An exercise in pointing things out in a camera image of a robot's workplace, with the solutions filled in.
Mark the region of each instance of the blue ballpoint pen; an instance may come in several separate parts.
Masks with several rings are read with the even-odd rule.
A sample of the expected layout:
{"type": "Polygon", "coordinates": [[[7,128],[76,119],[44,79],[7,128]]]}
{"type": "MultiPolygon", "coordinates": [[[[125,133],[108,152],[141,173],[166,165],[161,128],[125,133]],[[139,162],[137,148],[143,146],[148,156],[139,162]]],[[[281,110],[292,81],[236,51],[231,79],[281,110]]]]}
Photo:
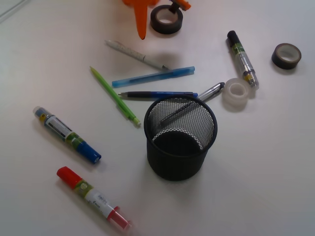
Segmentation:
{"type": "Polygon", "coordinates": [[[195,92],[150,92],[150,91],[139,91],[139,92],[119,92],[119,96],[122,97],[137,97],[137,98],[162,98],[171,95],[187,95],[197,97],[198,93],[195,92]]]}
{"type": "Polygon", "coordinates": [[[117,87],[135,85],[135,84],[151,82],[151,81],[156,81],[156,80],[165,80],[165,79],[170,79],[174,77],[190,75],[190,74],[193,74],[194,71],[195,71],[194,66],[175,69],[175,70],[168,70],[168,71],[160,72],[156,74],[144,75],[144,76],[138,76],[138,77],[124,79],[124,80],[113,81],[112,86],[114,88],[117,88],[117,87]]]}

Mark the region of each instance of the blue pen cap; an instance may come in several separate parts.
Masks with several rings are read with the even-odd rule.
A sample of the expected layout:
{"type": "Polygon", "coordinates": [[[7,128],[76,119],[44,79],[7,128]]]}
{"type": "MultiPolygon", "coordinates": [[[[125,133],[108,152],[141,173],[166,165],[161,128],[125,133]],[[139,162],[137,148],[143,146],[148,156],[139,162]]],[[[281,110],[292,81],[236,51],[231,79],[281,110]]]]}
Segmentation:
{"type": "Polygon", "coordinates": [[[97,151],[95,151],[87,142],[83,141],[76,149],[78,153],[87,158],[93,164],[95,164],[102,157],[97,151]]]}

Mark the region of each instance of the silver pen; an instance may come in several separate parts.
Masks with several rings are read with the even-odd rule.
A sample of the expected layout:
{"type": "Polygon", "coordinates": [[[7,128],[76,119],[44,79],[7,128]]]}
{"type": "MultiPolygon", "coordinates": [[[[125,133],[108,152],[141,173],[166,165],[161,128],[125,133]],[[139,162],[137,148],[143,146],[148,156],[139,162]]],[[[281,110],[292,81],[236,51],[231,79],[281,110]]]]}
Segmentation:
{"type": "Polygon", "coordinates": [[[153,67],[160,69],[160,70],[170,70],[169,67],[155,61],[154,59],[152,59],[152,58],[150,58],[144,54],[141,54],[141,53],[136,52],[135,50],[133,50],[131,48],[126,47],[125,45],[121,44],[120,42],[110,41],[110,40],[105,40],[105,42],[109,47],[116,49],[122,53],[125,53],[126,55],[133,57],[139,61],[142,61],[143,63],[146,63],[147,65],[153,66],[153,67]]]}
{"type": "MultiPolygon", "coordinates": [[[[213,96],[218,94],[221,91],[222,88],[224,88],[224,85],[225,85],[224,82],[218,83],[218,84],[214,85],[213,87],[211,87],[210,89],[208,89],[207,91],[204,91],[202,94],[197,96],[197,98],[199,100],[201,100],[201,101],[205,101],[205,100],[207,100],[209,98],[212,98],[213,96]]],[[[184,105],[183,107],[179,108],[178,110],[174,111],[173,113],[169,114],[167,117],[165,117],[161,121],[161,125],[165,126],[166,122],[169,121],[169,119],[171,119],[175,115],[179,114],[180,112],[184,111],[185,109],[187,109],[192,104],[193,104],[193,102],[190,102],[190,103],[184,105]]]]}
{"type": "Polygon", "coordinates": [[[214,85],[213,87],[211,87],[207,91],[204,91],[202,94],[197,96],[197,98],[199,98],[201,101],[205,101],[205,100],[213,97],[214,95],[216,95],[218,92],[220,92],[221,89],[224,88],[224,85],[225,85],[224,82],[218,83],[217,85],[214,85]]]}

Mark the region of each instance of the red marker cap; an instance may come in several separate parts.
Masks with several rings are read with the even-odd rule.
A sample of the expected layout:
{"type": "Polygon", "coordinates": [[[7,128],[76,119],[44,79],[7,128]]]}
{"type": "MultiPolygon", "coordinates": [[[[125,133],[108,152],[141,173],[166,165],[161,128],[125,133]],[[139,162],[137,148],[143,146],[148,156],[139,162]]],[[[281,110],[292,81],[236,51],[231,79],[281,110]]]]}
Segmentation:
{"type": "Polygon", "coordinates": [[[67,166],[60,168],[57,171],[57,175],[67,183],[70,188],[74,189],[78,182],[82,180],[75,172],[69,169],[67,166]]]}

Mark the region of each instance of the mesh cup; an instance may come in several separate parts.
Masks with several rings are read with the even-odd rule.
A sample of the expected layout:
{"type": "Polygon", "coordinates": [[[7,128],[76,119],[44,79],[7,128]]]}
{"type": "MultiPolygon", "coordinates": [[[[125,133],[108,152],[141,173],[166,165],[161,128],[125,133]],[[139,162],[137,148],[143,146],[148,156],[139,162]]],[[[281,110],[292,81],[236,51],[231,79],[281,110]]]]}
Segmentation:
{"type": "Polygon", "coordinates": [[[160,177],[179,181],[201,168],[218,125],[211,109],[197,98],[174,95],[154,102],[144,118],[147,157],[160,177]]]}

